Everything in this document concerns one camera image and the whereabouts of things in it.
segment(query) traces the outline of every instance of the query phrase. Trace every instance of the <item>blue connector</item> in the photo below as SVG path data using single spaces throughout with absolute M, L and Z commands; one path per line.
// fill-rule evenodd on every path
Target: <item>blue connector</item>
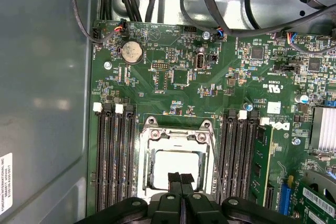
M 336 101 L 325 101 L 324 105 L 328 107 L 336 107 Z
M 279 213 L 283 215 L 288 215 L 291 192 L 292 189 L 290 189 L 287 184 L 281 186 Z

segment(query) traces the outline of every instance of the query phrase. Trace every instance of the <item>heatsink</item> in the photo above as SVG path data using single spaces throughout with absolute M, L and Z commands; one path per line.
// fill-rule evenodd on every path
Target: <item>heatsink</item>
M 336 152 L 336 109 L 315 108 L 310 146 L 322 152 Z

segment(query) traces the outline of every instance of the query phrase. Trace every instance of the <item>motherboard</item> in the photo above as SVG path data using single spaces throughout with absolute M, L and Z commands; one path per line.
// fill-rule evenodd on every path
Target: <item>motherboard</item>
M 331 189 L 311 181 L 336 178 L 336 52 L 299 53 L 284 33 L 94 26 L 97 38 L 115 34 L 93 46 L 88 215 L 132 196 L 149 201 L 179 172 L 217 202 L 237 196 L 304 223 L 336 223 Z M 334 42 L 298 34 L 293 43 Z

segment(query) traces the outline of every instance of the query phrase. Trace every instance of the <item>cpu socket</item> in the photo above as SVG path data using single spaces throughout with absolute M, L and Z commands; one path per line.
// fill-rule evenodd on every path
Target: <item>cpu socket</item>
M 192 174 L 194 191 L 211 193 L 216 139 L 211 121 L 199 129 L 160 127 L 155 117 L 147 118 L 140 134 L 138 194 L 150 200 L 152 195 L 168 191 L 168 173 Z

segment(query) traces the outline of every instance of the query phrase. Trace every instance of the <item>label sticker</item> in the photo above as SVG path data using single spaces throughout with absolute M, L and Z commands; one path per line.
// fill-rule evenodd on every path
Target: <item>label sticker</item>
M 0 157 L 0 215 L 3 214 L 13 204 L 13 154 L 8 153 Z
M 317 217 L 313 212 L 309 211 L 308 216 L 312 219 L 316 224 L 326 224 L 319 217 Z
M 310 199 L 315 205 L 319 206 L 322 210 L 324 210 L 327 214 L 329 214 L 332 218 L 335 217 L 335 209 L 326 203 L 324 200 L 320 199 L 318 196 L 313 194 L 311 191 L 306 188 L 303 189 L 303 195 Z
M 268 102 L 267 113 L 268 114 L 280 114 L 281 102 Z

